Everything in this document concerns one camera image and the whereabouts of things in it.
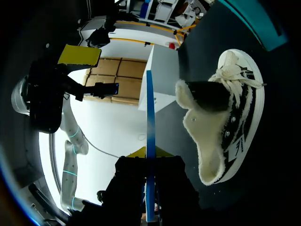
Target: black surface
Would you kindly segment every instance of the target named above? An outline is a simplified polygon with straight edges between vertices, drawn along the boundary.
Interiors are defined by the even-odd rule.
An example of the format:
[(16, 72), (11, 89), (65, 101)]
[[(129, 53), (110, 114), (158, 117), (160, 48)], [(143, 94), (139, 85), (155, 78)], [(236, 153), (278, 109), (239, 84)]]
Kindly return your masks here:
[(238, 173), (229, 181), (205, 186), (198, 177), (197, 147), (182, 124), (187, 110), (176, 102), (156, 114), (156, 144), (180, 155), (200, 194), (202, 208), (223, 210), (229, 218), (272, 217), (297, 199), (295, 170), (299, 153), (299, 72), (290, 43), (263, 50), (251, 31), (225, 6), (215, 3), (179, 48), (180, 77), (206, 81), (215, 73), (220, 54), (230, 48), (248, 53), (257, 63), (265, 87), (261, 122)]

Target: white floor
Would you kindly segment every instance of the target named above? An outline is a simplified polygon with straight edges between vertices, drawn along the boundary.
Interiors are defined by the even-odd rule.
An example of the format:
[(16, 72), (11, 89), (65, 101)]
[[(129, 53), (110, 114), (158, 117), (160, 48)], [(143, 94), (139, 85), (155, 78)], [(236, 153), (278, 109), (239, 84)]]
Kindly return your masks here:
[[(82, 83), (85, 70), (69, 76)], [(73, 114), (86, 137), (97, 148), (116, 156), (129, 155), (146, 145), (146, 113), (138, 107), (98, 101), (75, 100), (71, 96)], [(64, 143), (67, 135), (60, 129), (55, 133), (55, 157), (62, 180)], [(40, 152), (45, 179), (58, 205), (59, 193), (54, 184), (49, 161), (48, 135), (40, 134)], [(117, 158), (89, 146), (88, 155), (78, 155), (78, 186), (75, 196), (99, 203), (96, 193), (105, 190), (114, 175)]]

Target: shoe eyelet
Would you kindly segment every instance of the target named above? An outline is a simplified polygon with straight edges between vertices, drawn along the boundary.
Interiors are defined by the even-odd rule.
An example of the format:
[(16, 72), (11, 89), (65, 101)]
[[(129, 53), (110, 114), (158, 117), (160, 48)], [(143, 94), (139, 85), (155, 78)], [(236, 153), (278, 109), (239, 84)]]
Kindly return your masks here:
[(230, 136), (230, 132), (229, 132), (229, 131), (226, 131), (226, 132), (225, 132), (225, 137), (228, 137), (228, 136)]

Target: black and white sneaker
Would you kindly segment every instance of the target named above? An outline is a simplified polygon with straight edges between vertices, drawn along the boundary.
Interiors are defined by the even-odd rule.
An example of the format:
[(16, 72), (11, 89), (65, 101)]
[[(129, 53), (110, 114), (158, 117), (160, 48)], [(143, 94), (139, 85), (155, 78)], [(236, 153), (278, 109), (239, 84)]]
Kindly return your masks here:
[(254, 60), (241, 50), (223, 52), (209, 81), (177, 82), (176, 101), (188, 109), (183, 124), (197, 144), (201, 181), (208, 186), (232, 178), (264, 106), (263, 81)]

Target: shoe lace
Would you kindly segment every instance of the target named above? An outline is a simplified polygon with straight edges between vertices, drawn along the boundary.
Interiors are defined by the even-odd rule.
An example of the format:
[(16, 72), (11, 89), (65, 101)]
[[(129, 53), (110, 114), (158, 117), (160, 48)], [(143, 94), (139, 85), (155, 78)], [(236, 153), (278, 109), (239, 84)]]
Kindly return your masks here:
[(239, 108), (240, 97), (243, 93), (242, 86), (248, 85), (256, 89), (263, 86), (260, 82), (249, 79), (247, 77), (248, 73), (251, 72), (238, 65), (223, 66), (221, 69), (216, 70), (216, 73), (209, 79), (209, 81), (222, 83), (229, 92), (234, 94), (237, 108)]

